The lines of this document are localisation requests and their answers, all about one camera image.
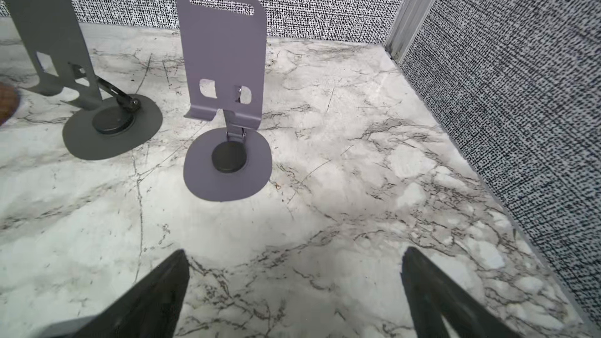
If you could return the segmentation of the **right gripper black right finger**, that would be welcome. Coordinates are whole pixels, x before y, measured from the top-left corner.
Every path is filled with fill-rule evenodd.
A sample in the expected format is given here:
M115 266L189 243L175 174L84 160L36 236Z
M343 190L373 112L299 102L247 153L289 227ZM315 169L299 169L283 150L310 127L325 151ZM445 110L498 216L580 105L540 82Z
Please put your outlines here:
M416 247L402 259L402 283L418 337L518 337Z

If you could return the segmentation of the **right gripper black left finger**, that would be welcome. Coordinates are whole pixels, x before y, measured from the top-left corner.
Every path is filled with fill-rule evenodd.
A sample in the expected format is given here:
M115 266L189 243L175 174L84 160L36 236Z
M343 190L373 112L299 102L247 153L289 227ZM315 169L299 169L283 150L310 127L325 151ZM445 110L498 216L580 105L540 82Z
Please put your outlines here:
M173 337L189 284L189 263L176 250L98 315L51 326L52 337Z

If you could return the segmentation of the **dark grey round-base stand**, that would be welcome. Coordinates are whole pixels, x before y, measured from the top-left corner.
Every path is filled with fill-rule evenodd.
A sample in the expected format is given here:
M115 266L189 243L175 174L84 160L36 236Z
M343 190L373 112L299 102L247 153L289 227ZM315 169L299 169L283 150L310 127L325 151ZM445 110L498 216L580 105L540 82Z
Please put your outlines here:
M87 161L110 159L144 144L163 123L150 98L123 92L93 68L71 0L4 0L39 77L31 92L73 89L78 108L63 128L64 145Z

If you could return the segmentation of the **wooden round-base phone stand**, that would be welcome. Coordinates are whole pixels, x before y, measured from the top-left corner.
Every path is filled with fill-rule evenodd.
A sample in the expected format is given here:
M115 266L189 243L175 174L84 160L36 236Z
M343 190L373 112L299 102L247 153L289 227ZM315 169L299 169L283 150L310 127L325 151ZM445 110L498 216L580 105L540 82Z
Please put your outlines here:
M0 125L4 125L20 106L20 93L12 86L0 84Z

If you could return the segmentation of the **lilac round-base phone stand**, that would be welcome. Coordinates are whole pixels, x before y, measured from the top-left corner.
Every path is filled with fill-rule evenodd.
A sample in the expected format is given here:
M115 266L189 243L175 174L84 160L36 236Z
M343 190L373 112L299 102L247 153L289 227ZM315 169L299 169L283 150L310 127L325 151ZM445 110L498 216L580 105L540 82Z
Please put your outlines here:
M272 173L262 119L267 15L258 0L176 0L189 88L186 117L225 127L193 141L184 163L189 191L214 202L259 192Z

